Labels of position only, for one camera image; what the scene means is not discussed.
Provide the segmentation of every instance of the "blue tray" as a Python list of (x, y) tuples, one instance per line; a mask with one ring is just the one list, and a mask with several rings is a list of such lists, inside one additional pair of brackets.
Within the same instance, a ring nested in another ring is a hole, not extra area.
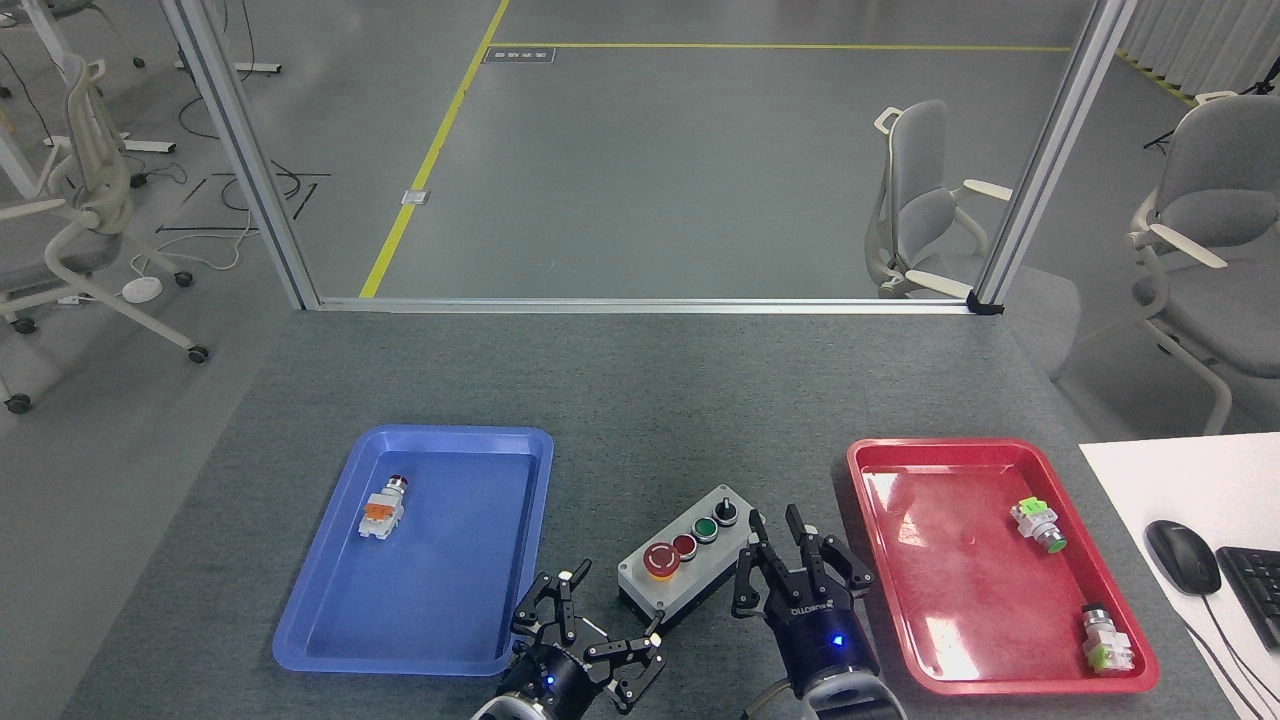
[[(289, 670), (494, 675), (534, 579), (552, 468), (535, 428), (383, 425), (356, 441), (275, 629)], [(356, 533), (387, 478), (408, 479), (385, 541)]]

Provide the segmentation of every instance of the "yellow floor line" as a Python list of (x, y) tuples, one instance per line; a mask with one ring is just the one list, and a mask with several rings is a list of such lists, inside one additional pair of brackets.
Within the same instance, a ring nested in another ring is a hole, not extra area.
[[(502, 22), (502, 15), (507, 13), (509, 3), (511, 0), (502, 0), (493, 14), (493, 19), (489, 20), (489, 29), (485, 31), (484, 38), (476, 46), (475, 55), (471, 56), (471, 64), (467, 65), (467, 72), (462, 76), (462, 82), (458, 83), (458, 90), (453, 94), (453, 101), (449, 102), (449, 109), (444, 113), (444, 120), (440, 122), (440, 128), (435, 131), (435, 140), (431, 141), (431, 147), (426, 151), (426, 158), (422, 159), (422, 165), (417, 169), (417, 176), (413, 177), (413, 190), (426, 187), (426, 178), (431, 176), (431, 168), (435, 167), (435, 160), (440, 156), (440, 149), (444, 147), (444, 138), (449, 136), (449, 129), (453, 128), (453, 119), (458, 114), (458, 108), (462, 106), (462, 99), (466, 97), (467, 88), (471, 87), (471, 79), (475, 78), (476, 69), (480, 68), (485, 50), (489, 49), (494, 33), (498, 32), (498, 23)], [(387, 268), (396, 255), (396, 249), (399, 247), (401, 238), (404, 237), (404, 228), (408, 227), (408, 220), (413, 217), (415, 208), (417, 205), (401, 206), (399, 213), (396, 215), (396, 222), (392, 223), (390, 232), (387, 233), (387, 242), (383, 243), (381, 251), (378, 252), (378, 260), (374, 261), (372, 269), (369, 270), (369, 277), (365, 278), (365, 287), (360, 290), (360, 297), (374, 297), (378, 295), (378, 287), (383, 284), (383, 277), (387, 274)]]
[(1006, 53), (1066, 53), (1070, 47), (1047, 45), (801, 45), (755, 42), (493, 42), (490, 47), (582, 47), (582, 49), (710, 49), (710, 50), (969, 50)]
[(1170, 95), (1172, 95), (1174, 97), (1181, 100), (1188, 106), (1190, 106), (1190, 108), (1196, 106), (1196, 99), (1194, 97), (1188, 97), (1185, 92), (1183, 92), (1181, 90), (1178, 90), (1176, 87), (1174, 87), (1172, 85), (1170, 85), (1167, 81), (1165, 81), (1165, 78), (1162, 78), (1162, 77), (1157, 76), (1156, 73), (1153, 73), (1153, 72), (1151, 72), (1151, 70), (1148, 70), (1148, 69), (1138, 65), (1138, 63), (1135, 60), (1130, 59), (1129, 55), (1126, 55), (1124, 50), (1116, 50), (1116, 56), (1119, 56), (1125, 63), (1129, 63), (1129, 65), (1132, 68), (1134, 68), (1139, 73), (1142, 73), (1142, 74), (1147, 76), (1148, 78), (1151, 78), (1152, 82), (1155, 82), (1160, 87), (1164, 87)]

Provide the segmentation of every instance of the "control box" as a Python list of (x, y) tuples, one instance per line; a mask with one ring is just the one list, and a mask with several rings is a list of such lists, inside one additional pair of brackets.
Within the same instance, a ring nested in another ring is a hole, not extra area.
[(667, 630), (733, 574), (746, 547), (751, 505), (717, 486), (618, 562), (618, 597)]

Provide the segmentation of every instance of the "computer mouse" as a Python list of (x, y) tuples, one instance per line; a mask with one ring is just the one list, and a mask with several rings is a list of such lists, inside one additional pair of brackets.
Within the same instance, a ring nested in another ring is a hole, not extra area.
[(1165, 575), (1178, 589), (1187, 594), (1210, 594), (1222, 587), (1213, 551), (1187, 525), (1156, 520), (1147, 525), (1146, 537)]

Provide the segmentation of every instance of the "red tray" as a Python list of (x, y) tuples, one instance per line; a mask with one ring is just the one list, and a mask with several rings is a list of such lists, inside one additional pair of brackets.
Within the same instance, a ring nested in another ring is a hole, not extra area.
[[(849, 469), (911, 675), (941, 694), (1135, 693), (1160, 676), (1048, 459), (1019, 439), (864, 439)], [(1018, 534), (1009, 509), (1048, 502), (1066, 547)], [(1096, 675), (1080, 606), (1102, 602), (1134, 669)]]

